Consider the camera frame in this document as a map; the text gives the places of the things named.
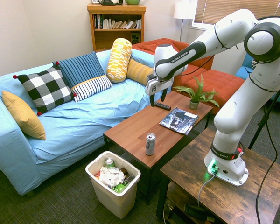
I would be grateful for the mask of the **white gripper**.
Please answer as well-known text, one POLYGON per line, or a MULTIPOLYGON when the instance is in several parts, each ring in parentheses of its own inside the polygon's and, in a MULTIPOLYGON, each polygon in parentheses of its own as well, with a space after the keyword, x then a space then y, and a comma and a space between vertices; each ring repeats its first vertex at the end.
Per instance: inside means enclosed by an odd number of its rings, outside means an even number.
POLYGON ((154 107, 154 96, 155 93, 162 91, 161 95, 161 102, 165 100, 165 97, 167 95, 167 88, 172 86, 174 82, 174 78, 171 78, 167 81, 160 81, 157 78, 148 80, 145 93, 150 96, 150 105, 154 107))

